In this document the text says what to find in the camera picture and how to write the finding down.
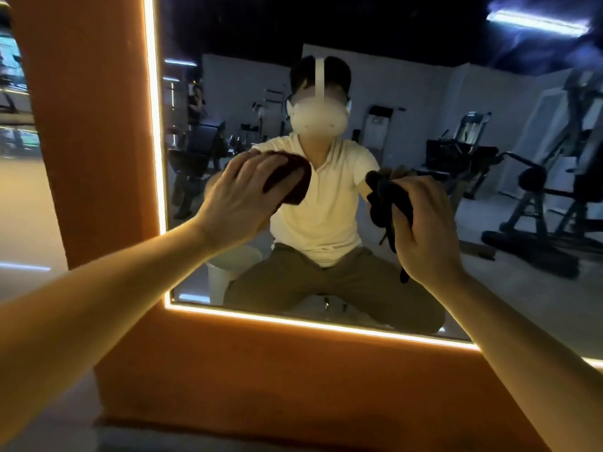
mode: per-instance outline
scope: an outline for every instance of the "neck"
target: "neck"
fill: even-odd
[[[314,169],[320,168],[327,161],[333,139],[299,135],[299,140],[308,161]]]

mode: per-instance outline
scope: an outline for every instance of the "white vr headset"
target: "white vr headset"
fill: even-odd
[[[340,136],[347,129],[351,101],[324,88],[324,59],[316,59],[315,86],[287,98],[291,128],[299,134]]]

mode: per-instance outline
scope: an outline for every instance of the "dark ceiling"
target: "dark ceiling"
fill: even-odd
[[[588,20],[581,38],[486,21],[505,8]],[[603,66],[603,0],[161,0],[166,55],[292,65],[304,43],[441,66],[538,75]]]

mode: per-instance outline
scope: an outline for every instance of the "olive pants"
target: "olive pants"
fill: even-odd
[[[358,247],[335,266],[322,268],[301,252],[275,244],[270,257],[230,284],[224,306],[260,314],[282,314],[310,295],[341,298],[377,322],[406,333],[436,333],[443,306],[400,268]]]

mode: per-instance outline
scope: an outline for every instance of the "bucket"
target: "bucket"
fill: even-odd
[[[207,260],[209,304],[222,306],[229,284],[262,261],[262,253],[251,246],[238,246]]]

